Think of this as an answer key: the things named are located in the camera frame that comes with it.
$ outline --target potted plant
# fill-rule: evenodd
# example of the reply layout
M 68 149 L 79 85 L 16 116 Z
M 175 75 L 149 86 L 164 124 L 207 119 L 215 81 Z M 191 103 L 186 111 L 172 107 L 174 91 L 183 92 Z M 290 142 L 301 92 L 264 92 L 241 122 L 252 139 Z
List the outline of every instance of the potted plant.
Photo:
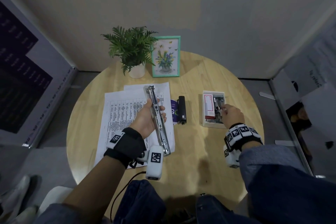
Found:
M 171 66 L 173 65 L 173 61 L 175 59 L 175 56 L 173 56 L 173 52 L 170 52 L 168 54 L 167 51 L 163 51 L 163 55 L 161 54 L 161 51 L 157 51 L 157 64 L 159 67 L 162 67 L 162 71 L 169 72 Z
M 141 78 L 145 75 L 145 64 L 152 64 L 151 45 L 157 41 L 152 34 L 155 31 L 148 31 L 146 27 L 129 28 L 114 27 L 113 35 L 102 34 L 110 41 L 109 55 L 121 58 L 122 69 L 128 70 L 130 77 Z

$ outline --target person's left hand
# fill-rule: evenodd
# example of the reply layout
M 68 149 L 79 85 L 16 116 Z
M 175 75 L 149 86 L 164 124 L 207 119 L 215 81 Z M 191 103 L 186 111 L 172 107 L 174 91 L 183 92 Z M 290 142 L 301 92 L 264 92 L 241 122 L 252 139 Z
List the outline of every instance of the person's left hand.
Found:
M 152 119 L 152 100 L 147 99 L 147 103 L 141 108 L 141 110 L 136 115 L 135 120 L 129 126 L 130 128 L 139 132 L 143 139 L 149 137 L 149 135 L 155 130 L 153 119 Z M 164 111 L 165 107 L 160 106 L 160 110 Z M 166 113 L 162 113 L 162 117 L 166 122 Z

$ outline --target picture frame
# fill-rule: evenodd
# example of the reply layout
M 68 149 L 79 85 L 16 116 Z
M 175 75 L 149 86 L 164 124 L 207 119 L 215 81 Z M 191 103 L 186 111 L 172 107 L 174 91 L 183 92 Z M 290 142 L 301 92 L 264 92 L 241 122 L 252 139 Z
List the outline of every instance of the picture frame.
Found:
M 181 36 L 156 36 L 152 46 L 153 77 L 180 76 Z

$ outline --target table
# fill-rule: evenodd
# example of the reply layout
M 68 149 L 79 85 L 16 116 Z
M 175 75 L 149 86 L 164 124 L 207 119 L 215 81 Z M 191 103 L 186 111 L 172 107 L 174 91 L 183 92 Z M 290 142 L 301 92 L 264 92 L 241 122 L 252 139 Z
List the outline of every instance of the table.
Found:
M 171 208 L 192 205 L 200 193 L 215 195 L 229 209 L 246 195 L 239 169 L 225 164 L 223 153 L 226 129 L 202 126 L 203 90 L 225 92 L 226 102 L 241 109 L 245 122 L 264 138 L 258 108 L 245 86 L 222 65 L 203 56 L 181 51 L 180 77 L 152 78 L 147 66 L 143 78 L 123 75 L 120 62 L 111 64 L 83 91 L 68 125 L 66 151 L 73 177 L 79 183 L 93 168 L 102 120 L 104 93 L 120 91 L 124 85 L 169 82 L 171 99 L 185 96 L 187 124 L 174 125 L 175 152 L 164 159 L 160 181 L 150 181 Z M 115 195 L 129 179 L 145 167 L 126 170 Z M 145 179 L 139 175 L 136 179 Z M 113 207 L 113 216 L 123 193 Z

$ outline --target black cable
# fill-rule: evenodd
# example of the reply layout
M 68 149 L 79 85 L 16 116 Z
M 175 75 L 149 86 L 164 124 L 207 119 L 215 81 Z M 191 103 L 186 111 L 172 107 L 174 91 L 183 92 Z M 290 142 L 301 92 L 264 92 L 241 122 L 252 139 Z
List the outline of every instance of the black cable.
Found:
M 128 186 L 128 184 L 130 184 L 131 181 L 132 181 L 137 175 L 145 174 L 145 173 L 146 173 L 145 171 L 142 171 L 142 172 L 139 172 L 139 173 L 137 173 L 136 175 L 134 175 L 134 176 L 129 180 L 129 182 L 126 184 L 126 186 L 125 186 L 125 187 L 118 193 L 118 195 L 115 197 L 115 199 L 113 200 L 112 206 L 111 206 L 111 211 L 110 211 L 110 221 L 111 221 L 111 223 L 113 223 L 113 220 L 112 220 L 112 208 L 113 208 L 114 202 L 116 201 L 117 197 L 121 194 L 121 192 L 124 191 L 124 189 L 126 189 L 126 187 Z

